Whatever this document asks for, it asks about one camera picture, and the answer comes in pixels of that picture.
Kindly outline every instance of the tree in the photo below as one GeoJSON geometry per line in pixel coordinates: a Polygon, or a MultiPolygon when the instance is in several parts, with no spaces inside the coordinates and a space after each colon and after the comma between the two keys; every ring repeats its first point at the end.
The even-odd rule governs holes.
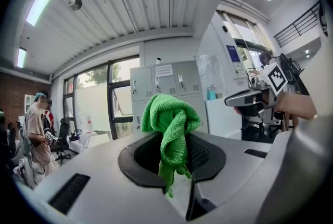
{"type": "Polygon", "coordinates": [[[84,87],[84,86],[83,86],[83,83],[80,82],[80,78],[79,78],[79,77],[77,78],[76,81],[77,81],[77,83],[76,83],[76,88],[77,88],[77,89],[81,89],[81,88],[84,87]]]}
{"type": "MultiPolygon", "coordinates": [[[[118,76],[120,69],[121,66],[118,63],[112,65],[113,82],[121,81],[121,77],[118,76]]],[[[89,79],[85,81],[86,83],[94,82],[96,85],[99,85],[107,81],[108,67],[104,66],[103,68],[92,70],[86,74],[89,76],[89,79]]]]}
{"type": "Polygon", "coordinates": [[[119,63],[116,63],[112,66],[112,81],[113,82],[121,81],[121,77],[118,76],[120,69],[121,69],[121,66],[119,65],[119,63]]]}

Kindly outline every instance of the white desk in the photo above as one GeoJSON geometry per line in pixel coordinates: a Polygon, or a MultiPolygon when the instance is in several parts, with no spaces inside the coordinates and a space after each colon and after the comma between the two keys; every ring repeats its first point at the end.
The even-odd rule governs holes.
{"type": "Polygon", "coordinates": [[[108,134],[102,134],[102,135],[93,135],[90,138],[87,139],[86,143],[83,145],[78,140],[69,142],[69,149],[76,152],[81,153],[81,150],[84,150],[86,148],[94,147],[102,143],[109,142],[109,136],[108,134]]]}

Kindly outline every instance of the black railing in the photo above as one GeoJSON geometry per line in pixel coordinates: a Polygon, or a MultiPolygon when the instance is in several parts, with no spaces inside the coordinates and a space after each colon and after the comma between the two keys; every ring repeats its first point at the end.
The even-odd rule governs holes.
{"type": "Polygon", "coordinates": [[[306,31],[317,25],[319,3],[320,2],[317,2],[295,22],[274,36],[280,47],[283,47],[295,38],[302,36],[306,31]]]}

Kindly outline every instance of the grey metal cabinet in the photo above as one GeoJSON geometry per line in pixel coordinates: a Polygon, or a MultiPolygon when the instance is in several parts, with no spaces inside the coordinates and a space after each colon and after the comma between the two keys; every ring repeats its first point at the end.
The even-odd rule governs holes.
{"type": "Polygon", "coordinates": [[[176,79],[174,76],[174,68],[173,68],[173,75],[170,76],[163,76],[163,77],[157,77],[156,75],[156,67],[154,66],[153,69],[153,75],[154,75],[154,84],[155,84],[155,94],[167,94],[174,97],[178,96],[177,92],[177,85],[176,85],[176,79]]]}
{"type": "Polygon", "coordinates": [[[133,133],[140,132],[142,114],[148,101],[155,94],[172,95],[191,105],[201,119],[201,124],[197,130],[204,133],[208,132],[206,106],[195,61],[171,62],[144,68],[133,68],[131,69],[131,92],[133,133]]]}
{"type": "Polygon", "coordinates": [[[195,62],[176,63],[175,68],[181,96],[201,93],[200,78],[195,62]]]}
{"type": "Polygon", "coordinates": [[[151,68],[131,69],[132,101],[149,100],[153,96],[151,68]]]}

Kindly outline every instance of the brick wall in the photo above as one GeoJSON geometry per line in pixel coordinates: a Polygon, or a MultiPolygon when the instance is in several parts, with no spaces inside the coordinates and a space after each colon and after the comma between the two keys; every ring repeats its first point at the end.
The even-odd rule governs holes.
{"type": "Polygon", "coordinates": [[[24,115],[24,95],[35,95],[46,90],[50,96],[51,86],[0,72],[0,108],[5,112],[6,125],[24,115]]]}

